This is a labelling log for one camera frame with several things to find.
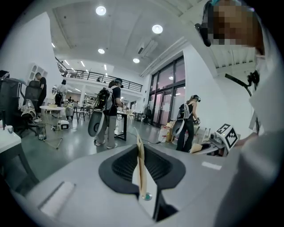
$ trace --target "ceiling light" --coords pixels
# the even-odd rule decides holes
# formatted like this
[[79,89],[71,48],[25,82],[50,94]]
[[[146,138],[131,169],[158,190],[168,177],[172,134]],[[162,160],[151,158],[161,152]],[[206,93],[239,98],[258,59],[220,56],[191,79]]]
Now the ceiling light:
[[156,34],[161,34],[163,31],[163,27],[159,24],[156,24],[152,27],[152,31]]
[[99,52],[100,54],[104,54],[104,53],[105,53],[104,49],[98,49],[98,52]]
[[139,62],[140,62],[139,59],[133,59],[133,61],[134,61],[135,63],[139,63]]
[[107,10],[104,6],[99,6],[99,7],[96,8],[96,13],[100,16],[105,15],[106,12],[107,12]]

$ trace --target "balcony railing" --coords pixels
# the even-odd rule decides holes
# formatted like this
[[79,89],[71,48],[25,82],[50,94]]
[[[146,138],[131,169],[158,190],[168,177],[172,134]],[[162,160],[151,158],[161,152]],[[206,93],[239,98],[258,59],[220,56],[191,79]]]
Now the balcony railing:
[[[67,69],[58,59],[57,60],[57,66],[59,68],[59,71],[63,77],[70,77],[70,78],[77,78],[77,79],[83,79],[83,80],[89,80],[89,81],[96,81],[102,84],[108,84],[114,80],[116,77],[112,76],[106,76],[101,73],[95,73],[95,72],[86,72],[83,70],[72,70]],[[127,88],[129,90],[134,90],[141,92],[142,86],[141,84],[137,84],[128,80],[124,80],[122,82],[124,88]]]

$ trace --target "black pants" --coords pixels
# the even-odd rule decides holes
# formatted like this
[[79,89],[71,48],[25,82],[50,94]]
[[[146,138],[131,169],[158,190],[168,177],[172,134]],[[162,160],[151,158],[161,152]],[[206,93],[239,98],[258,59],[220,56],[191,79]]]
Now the black pants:
[[[184,144],[185,141],[185,132],[188,131],[188,138]],[[177,141],[177,151],[184,151],[189,152],[191,149],[192,140],[194,137],[194,127],[193,127],[193,121],[185,120],[185,124],[183,125],[183,128],[181,130],[181,133],[179,134],[179,138]]]
[[43,95],[43,96],[40,96],[40,97],[39,97],[38,102],[37,102],[37,107],[36,107],[36,110],[35,110],[37,113],[40,113],[40,112],[41,112],[40,106],[43,105],[43,102],[44,102],[44,100],[45,100],[45,97],[46,97],[46,95]]

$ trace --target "gray floor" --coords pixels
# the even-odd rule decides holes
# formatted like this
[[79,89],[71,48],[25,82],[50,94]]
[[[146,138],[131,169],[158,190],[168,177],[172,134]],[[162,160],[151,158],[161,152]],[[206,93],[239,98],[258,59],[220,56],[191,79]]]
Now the gray floor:
[[[87,131],[89,117],[86,116],[85,121],[83,117],[80,118],[79,123],[75,119],[70,121],[70,127],[76,129],[69,129],[63,131],[63,140],[56,150],[47,145],[43,141],[38,140],[33,132],[29,133],[22,139],[22,147],[27,160],[39,181],[44,180],[52,173],[56,172],[69,162],[91,154],[96,154],[107,150],[107,145],[95,146],[94,138],[90,137]],[[123,120],[119,123],[119,128],[123,125]],[[128,120],[127,123],[127,141],[116,139],[119,146],[136,144],[136,130],[138,130],[144,144],[156,143],[158,141],[159,130],[150,125],[145,125],[135,120]],[[176,149],[176,145],[169,143],[160,143],[161,148],[166,146],[170,149]]]

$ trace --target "white sneaker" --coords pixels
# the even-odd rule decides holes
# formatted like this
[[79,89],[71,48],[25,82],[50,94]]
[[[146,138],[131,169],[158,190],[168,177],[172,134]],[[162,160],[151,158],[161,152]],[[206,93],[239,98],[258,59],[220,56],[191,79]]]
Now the white sneaker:
[[39,117],[37,117],[35,120],[34,120],[35,123],[40,123],[41,122],[41,119]]
[[109,146],[107,146],[106,148],[108,148],[108,149],[113,149],[113,148],[116,148],[117,146],[118,146],[118,144],[115,144],[114,147],[109,147]]
[[104,144],[106,141],[104,140],[102,143],[98,143],[97,141],[96,141],[96,146],[100,146],[101,144]]

